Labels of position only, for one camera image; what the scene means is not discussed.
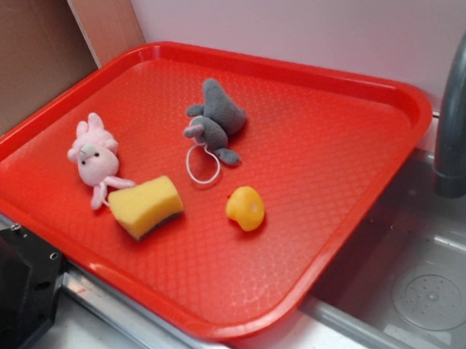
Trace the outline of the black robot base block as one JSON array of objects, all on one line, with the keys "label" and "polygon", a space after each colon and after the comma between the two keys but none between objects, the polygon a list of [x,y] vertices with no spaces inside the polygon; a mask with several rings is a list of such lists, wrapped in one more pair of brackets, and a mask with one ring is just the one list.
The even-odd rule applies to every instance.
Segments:
[{"label": "black robot base block", "polygon": [[26,349],[53,326],[63,265],[32,231],[0,230],[0,349]]}]

